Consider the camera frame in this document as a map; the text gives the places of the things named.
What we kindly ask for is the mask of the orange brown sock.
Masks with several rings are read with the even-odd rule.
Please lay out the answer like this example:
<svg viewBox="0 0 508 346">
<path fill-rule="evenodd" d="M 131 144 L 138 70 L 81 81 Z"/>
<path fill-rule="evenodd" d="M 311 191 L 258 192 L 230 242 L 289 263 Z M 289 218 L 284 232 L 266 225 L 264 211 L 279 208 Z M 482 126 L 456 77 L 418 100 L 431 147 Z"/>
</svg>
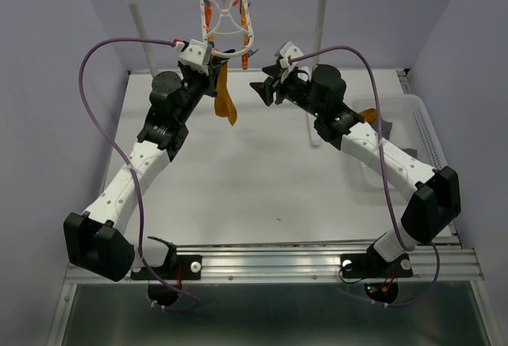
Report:
<svg viewBox="0 0 508 346">
<path fill-rule="evenodd" d="M 223 63 L 217 77 L 216 93 L 214 99 L 214 112 L 218 117 L 226 118 L 231 126 L 237 122 L 237 109 L 231 99 L 227 87 L 228 63 Z"/>
</svg>

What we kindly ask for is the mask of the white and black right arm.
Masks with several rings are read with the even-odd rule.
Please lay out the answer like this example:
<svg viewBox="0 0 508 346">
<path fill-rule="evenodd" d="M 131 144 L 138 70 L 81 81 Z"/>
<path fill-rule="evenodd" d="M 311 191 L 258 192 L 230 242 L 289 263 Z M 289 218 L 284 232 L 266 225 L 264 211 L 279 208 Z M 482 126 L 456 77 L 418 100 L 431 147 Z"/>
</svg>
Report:
<svg viewBox="0 0 508 346">
<path fill-rule="evenodd" d="M 430 244 L 461 211 L 458 174 L 449 166 L 436 169 L 398 148 L 344 103 L 346 82 L 331 65 L 317 66 L 307 80 L 301 70 L 263 68 L 263 82 L 250 87 L 266 106 L 288 101 L 314 118 L 324 142 L 359 160 L 394 187 L 407 201 L 400 219 L 363 253 L 351 254 L 341 268 L 346 279 L 410 277 L 409 252 Z"/>
</svg>

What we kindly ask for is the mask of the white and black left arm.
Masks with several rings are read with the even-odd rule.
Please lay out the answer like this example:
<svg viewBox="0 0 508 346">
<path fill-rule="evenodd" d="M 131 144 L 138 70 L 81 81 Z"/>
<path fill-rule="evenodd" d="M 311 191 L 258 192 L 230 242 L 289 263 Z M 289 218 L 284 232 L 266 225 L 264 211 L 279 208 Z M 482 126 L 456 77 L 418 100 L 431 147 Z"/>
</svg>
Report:
<svg viewBox="0 0 508 346">
<path fill-rule="evenodd" d="M 202 97 L 217 97 L 227 74 L 227 55 L 210 54 L 190 44 L 179 57 L 180 72 L 164 71 L 152 79 L 150 108 L 131 154 L 111 136 L 106 139 L 124 160 L 102 194 L 81 214 L 70 213 L 63 231 L 70 262 L 117 282 L 142 255 L 124 237 L 134 210 L 157 175 L 175 158 L 187 138 L 187 120 Z"/>
</svg>

